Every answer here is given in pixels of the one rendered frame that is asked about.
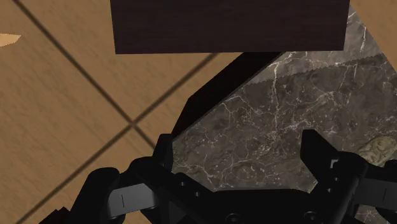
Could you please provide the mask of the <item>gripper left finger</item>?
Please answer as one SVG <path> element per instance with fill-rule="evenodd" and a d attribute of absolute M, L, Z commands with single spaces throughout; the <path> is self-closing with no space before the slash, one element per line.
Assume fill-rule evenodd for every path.
<path fill-rule="evenodd" d="M 92 171 L 72 208 L 56 209 L 39 224 L 123 224 L 136 211 L 151 224 L 215 224 L 211 191 L 172 173 L 172 163 L 172 136 L 162 134 L 152 156 L 133 160 L 124 172 Z"/>

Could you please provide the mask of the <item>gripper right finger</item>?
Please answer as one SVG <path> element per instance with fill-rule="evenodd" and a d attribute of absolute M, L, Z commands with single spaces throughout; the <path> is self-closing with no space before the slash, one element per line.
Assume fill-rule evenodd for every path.
<path fill-rule="evenodd" d="M 317 180 L 311 191 L 315 224 L 364 224 L 355 218 L 360 205 L 376 208 L 397 224 L 397 160 L 379 167 L 358 154 L 338 151 L 313 129 L 302 131 L 300 158 Z"/>

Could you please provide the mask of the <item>dark robot stand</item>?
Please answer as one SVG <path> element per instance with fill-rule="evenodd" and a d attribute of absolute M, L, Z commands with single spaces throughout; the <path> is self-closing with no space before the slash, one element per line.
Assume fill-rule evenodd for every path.
<path fill-rule="evenodd" d="M 342 50 L 350 0 L 110 0 L 115 52 Z"/>

